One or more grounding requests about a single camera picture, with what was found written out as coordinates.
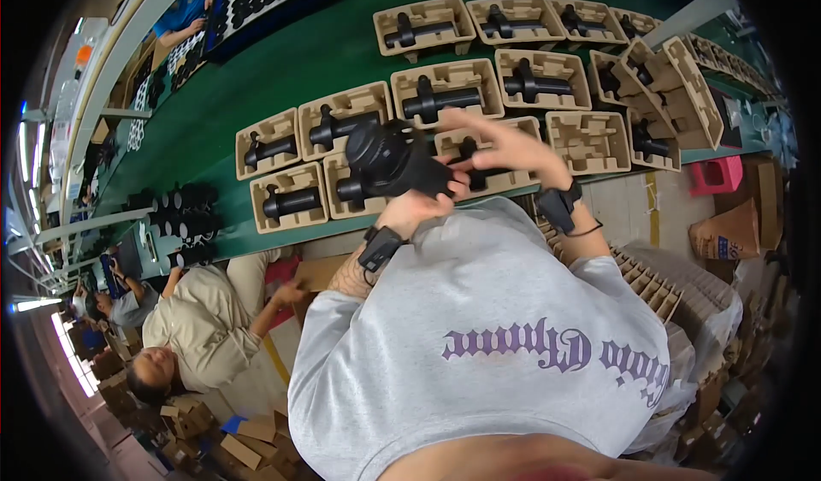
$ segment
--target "black cable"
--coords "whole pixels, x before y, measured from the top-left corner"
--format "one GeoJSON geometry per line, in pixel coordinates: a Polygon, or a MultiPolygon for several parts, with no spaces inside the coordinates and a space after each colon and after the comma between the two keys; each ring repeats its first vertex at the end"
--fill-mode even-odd
{"type": "Polygon", "coordinates": [[[569,233],[566,233],[565,237],[584,237],[584,236],[589,235],[589,234],[593,233],[594,231],[604,227],[604,225],[602,224],[602,222],[599,219],[596,219],[596,222],[598,222],[599,224],[594,228],[591,228],[591,229],[589,229],[585,232],[582,232],[582,233],[574,233],[573,235],[570,235],[569,233]]]}

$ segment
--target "blue shirt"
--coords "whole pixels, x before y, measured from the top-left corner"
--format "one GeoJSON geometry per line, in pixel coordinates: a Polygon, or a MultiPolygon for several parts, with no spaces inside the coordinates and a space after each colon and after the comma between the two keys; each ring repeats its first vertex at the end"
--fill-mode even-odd
{"type": "Polygon", "coordinates": [[[154,25],[154,33],[178,32],[205,13],[205,0],[176,0],[154,25]]]}

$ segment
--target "fluorescent light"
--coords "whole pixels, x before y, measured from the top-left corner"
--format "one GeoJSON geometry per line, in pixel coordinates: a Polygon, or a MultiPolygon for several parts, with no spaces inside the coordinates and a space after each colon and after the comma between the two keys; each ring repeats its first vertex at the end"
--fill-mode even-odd
{"type": "Polygon", "coordinates": [[[20,141],[20,168],[23,171],[23,181],[29,181],[29,160],[26,152],[26,122],[17,127],[17,138],[20,141]]]}
{"type": "Polygon", "coordinates": [[[40,123],[37,127],[37,146],[35,147],[34,166],[31,167],[31,185],[40,187],[40,164],[43,163],[43,142],[46,136],[46,124],[40,123]]]}
{"type": "Polygon", "coordinates": [[[47,304],[55,304],[62,301],[59,298],[52,298],[50,300],[34,300],[34,301],[22,301],[17,303],[17,311],[18,312],[25,312],[26,310],[33,310],[35,308],[40,308],[41,306],[46,306],[47,304]]]}

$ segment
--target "beige jacket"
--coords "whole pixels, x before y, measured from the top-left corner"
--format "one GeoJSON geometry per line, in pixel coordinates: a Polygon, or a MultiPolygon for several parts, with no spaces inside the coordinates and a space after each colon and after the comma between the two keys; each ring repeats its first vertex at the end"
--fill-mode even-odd
{"type": "Polygon", "coordinates": [[[225,272],[194,268],[146,318],[143,344],[169,344],[179,359],[182,384],[205,393],[248,369],[260,350],[260,338],[248,329],[251,321],[225,272]]]}

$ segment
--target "red stool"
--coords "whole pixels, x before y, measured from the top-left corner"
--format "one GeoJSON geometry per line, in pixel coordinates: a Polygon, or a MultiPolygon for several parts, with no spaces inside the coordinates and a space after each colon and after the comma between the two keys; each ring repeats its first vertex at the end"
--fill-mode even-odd
{"type": "Polygon", "coordinates": [[[733,192],[744,177],[739,155],[696,162],[692,166],[694,186],[690,189],[691,197],[733,192]]]}

